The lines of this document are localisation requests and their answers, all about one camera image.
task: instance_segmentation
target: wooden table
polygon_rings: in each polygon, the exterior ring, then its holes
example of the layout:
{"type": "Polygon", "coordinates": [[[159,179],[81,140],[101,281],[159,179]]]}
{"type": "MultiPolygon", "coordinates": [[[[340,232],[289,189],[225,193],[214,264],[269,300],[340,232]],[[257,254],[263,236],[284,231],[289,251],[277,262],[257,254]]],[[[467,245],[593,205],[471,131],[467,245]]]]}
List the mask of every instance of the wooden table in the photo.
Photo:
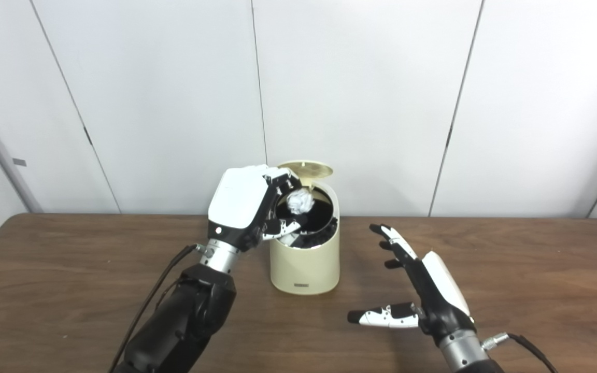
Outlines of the wooden table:
{"type": "MultiPolygon", "coordinates": [[[[194,372],[446,372],[420,331],[348,324],[347,311],[417,300],[384,269],[370,222],[434,249],[466,297],[481,338],[524,334],[562,372],[597,371],[597,220],[343,218],[342,277],[324,295],[276,290],[263,245],[233,271],[238,296],[194,372]]],[[[105,372],[167,262],[204,242],[205,217],[24,214],[0,229],[0,372],[105,372]]],[[[170,275],[197,261],[189,257],[170,275]]],[[[512,371],[546,371],[509,342],[512,371]]]]}

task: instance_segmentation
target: robotic arm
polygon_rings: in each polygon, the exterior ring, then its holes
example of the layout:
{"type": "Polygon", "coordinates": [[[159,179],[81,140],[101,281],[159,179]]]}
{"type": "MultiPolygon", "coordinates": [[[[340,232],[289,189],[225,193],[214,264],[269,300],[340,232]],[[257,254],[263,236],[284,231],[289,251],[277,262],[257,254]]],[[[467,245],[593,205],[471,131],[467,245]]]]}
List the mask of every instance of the robotic arm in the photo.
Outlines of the robotic arm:
{"type": "Polygon", "coordinates": [[[395,255],[395,259],[384,265],[388,269],[405,269],[421,298],[421,306],[401,303],[351,311],[348,314],[350,323],[388,328],[418,327],[425,335],[433,337],[448,368],[456,373],[504,373],[487,352],[510,338],[531,351],[552,373],[557,372],[545,355],[522,336],[501,333],[481,343],[469,306],[439,255],[429,252],[421,260],[395,229],[383,224],[372,224],[370,229],[384,237],[385,240],[379,243],[381,248],[395,255]]]}
{"type": "Polygon", "coordinates": [[[273,211],[282,196],[300,188],[299,178],[288,168],[259,165],[226,170],[209,205],[208,244],[185,250],[194,248],[202,259],[176,279],[172,295],[125,345],[121,364],[116,356],[113,370],[189,371],[234,303],[236,288],[230,273],[239,254],[263,239],[284,236],[305,224],[304,215],[280,220],[273,211]]]}

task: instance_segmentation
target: trash can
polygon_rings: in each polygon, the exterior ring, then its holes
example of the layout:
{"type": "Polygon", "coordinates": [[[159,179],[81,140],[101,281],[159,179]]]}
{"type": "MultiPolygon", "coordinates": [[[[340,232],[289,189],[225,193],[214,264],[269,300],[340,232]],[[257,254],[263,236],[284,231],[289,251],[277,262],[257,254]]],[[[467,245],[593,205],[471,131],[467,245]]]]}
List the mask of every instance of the trash can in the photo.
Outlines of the trash can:
{"type": "MultiPolygon", "coordinates": [[[[315,205],[299,231],[271,241],[271,281],[286,293],[325,293],[339,281],[339,206],[333,189],[315,180],[331,175],[333,169],[316,161],[291,161],[278,167],[296,173],[315,205]]],[[[286,198],[278,201],[275,213],[278,218],[292,216],[286,198]]]]}

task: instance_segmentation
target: open lid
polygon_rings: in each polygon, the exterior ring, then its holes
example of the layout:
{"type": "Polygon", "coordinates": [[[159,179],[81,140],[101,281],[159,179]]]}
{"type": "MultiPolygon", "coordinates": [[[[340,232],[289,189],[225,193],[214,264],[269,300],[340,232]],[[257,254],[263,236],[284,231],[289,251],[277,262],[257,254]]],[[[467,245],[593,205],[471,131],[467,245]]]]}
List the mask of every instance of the open lid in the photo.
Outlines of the open lid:
{"type": "Polygon", "coordinates": [[[286,167],[292,170],[304,187],[311,187],[313,180],[323,179],[333,173],[333,168],[317,161],[289,161],[278,167],[286,167]]]}

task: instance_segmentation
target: black cable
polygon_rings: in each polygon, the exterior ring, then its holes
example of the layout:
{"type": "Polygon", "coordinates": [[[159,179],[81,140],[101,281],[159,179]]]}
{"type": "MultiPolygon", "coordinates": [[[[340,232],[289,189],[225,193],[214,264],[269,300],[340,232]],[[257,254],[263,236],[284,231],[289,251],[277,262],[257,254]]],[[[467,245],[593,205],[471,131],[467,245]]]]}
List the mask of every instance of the black cable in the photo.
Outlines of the black cable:
{"type": "Polygon", "coordinates": [[[559,373],[557,369],[552,365],[552,363],[550,363],[550,361],[547,359],[545,354],[543,354],[543,352],[540,351],[538,347],[536,347],[533,343],[529,342],[528,339],[524,338],[523,335],[514,335],[511,333],[507,334],[509,338],[522,345],[522,347],[524,347],[525,349],[528,349],[529,352],[531,352],[535,357],[538,358],[538,360],[542,361],[551,373],[559,373]]]}
{"type": "Polygon", "coordinates": [[[107,373],[112,373],[112,371],[114,371],[114,368],[116,368],[117,364],[119,363],[119,359],[121,358],[121,354],[123,354],[123,350],[125,350],[126,345],[128,345],[128,340],[130,340],[130,337],[133,334],[133,331],[135,330],[135,327],[137,326],[137,323],[139,322],[140,317],[142,317],[142,314],[144,313],[144,310],[147,309],[147,306],[151,302],[151,299],[153,298],[153,296],[158,291],[158,288],[161,285],[163,285],[163,281],[167,277],[167,275],[170,273],[170,270],[176,264],[178,264],[178,262],[180,262],[181,259],[183,259],[190,252],[192,252],[192,250],[195,250],[196,247],[197,247],[196,244],[195,245],[186,246],[185,248],[183,248],[183,250],[181,250],[181,252],[179,252],[178,254],[176,254],[176,257],[174,257],[170,261],[170,263],[167,265],[167,268],[163,271],[163,273],[161,274],[161,276],[158,278],[158,281],[156,281],[156,284],[151,289],[151,292],[149,293],[149,295],[147,295],[147,299],[145,299],[144,303],[142,303],[142,307],[139,308],[139,311],[137,312],[137,314],[133,318],[133,322],[130,324],[130,326],[128,326],[128,331],[126,331],[126,334],[123,337],[123,341],[121,342],[121,345],[119,346],[119,350],[117,351],[116,356],[114,356],[114,360],[112,361],[112,365],[109,367],[109,370],[107,371],[107,373]]]}
{"type": "Polygon", "coordinates": [[[158,310],[158,307],[161,306],[161,302],[163,302],[163,298],[165,298],[165,296],[167,295],[167,293],[170,291],[170,289],[172,289],[177,283],[178,283],[179,279],[175,279],[168,287],[167,289],[165,289],[165,291],[163,291],[163,294],[161,294],[161,297],[158,299],[158,302],[156,302],[156,311],[158,310]]]}

